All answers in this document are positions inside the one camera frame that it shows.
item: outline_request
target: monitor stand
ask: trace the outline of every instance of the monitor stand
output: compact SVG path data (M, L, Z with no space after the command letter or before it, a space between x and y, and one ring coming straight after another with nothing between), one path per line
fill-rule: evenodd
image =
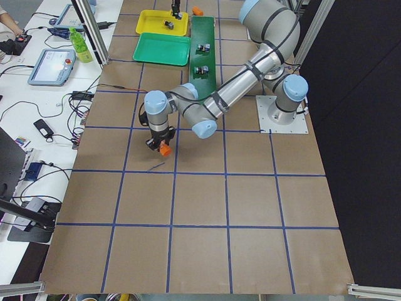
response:
M22 207L26 207L29 202L23 202ZM57 213L61 209L60 203L47 203L50 208L50 212ZM39 227L31 227L29 231L23 231L16 227L11 227L10 233L8 234L8 241L23 241L33 243L48 243L50 241L53 231L43 230Z

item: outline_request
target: white mounting plate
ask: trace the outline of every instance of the white mounting plate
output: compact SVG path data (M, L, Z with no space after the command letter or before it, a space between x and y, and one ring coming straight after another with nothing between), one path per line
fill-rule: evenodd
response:
M268 116L268 109L275 100L275 96L256 96L256 105L258 106L259 127L261 129L261 133L268 134L271 131L274 134L309 134L304 114L298 114L294 121L289 125L279 125L273 122ZM302 105L299 105L297 111L300 112L302 110Z

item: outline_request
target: yellow object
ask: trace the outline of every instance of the yellow object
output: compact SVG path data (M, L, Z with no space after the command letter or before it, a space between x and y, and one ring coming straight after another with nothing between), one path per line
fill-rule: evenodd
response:
M130 298L129 293L122 293L121 297L120 297L120 301L128 301L129 298Z
M174 28L170 29L164 25L165 21L172 22ZM170 11L156 11L145 9L141 11L136 32L141 33L160 33L172 36L185 36L188 28L188 14L182 12L182 19L175 19Z

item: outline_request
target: black wall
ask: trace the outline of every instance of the black wall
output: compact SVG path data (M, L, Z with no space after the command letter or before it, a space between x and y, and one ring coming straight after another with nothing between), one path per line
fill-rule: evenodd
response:
M390 288L401 288L400 12L399 0L335 1L301 69L355 283Z

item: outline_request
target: plastic bottle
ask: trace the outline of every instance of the plastic bottle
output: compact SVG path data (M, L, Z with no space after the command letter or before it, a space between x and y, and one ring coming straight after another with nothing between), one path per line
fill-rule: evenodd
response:
M75 28L70 27L70 41L74 46L76 55L83 63L93 61L92 55L83 39L82 35Z

